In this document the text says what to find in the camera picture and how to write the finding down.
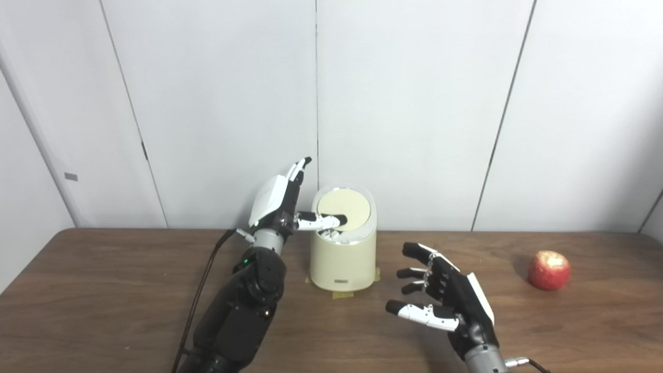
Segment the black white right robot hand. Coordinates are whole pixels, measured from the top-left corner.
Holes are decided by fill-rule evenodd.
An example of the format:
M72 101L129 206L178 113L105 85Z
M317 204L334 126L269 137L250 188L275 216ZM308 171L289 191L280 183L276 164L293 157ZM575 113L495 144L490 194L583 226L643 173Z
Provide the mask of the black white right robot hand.
M443 254L421 243L405 242L402 254L426 268L398 270L397 278L414 279L402 287L401 293L422 291L438 304L390 299L385 305L387 312L445 331L452 349L465 363L469 363L473 354L499 350L494 312L474 273L462 274Z

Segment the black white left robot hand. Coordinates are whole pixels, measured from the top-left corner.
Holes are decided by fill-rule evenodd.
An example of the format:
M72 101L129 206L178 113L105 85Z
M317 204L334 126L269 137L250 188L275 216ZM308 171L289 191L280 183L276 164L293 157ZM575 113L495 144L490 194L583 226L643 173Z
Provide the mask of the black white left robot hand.
M276 175L263 184L251 209L251 234L256 236L262 229L271 229L286 237L296 231L326 231L344 226L348 222L348 218L343 214L297 210L305 169L311 162L310 157L300 159L291 166L286 175Z

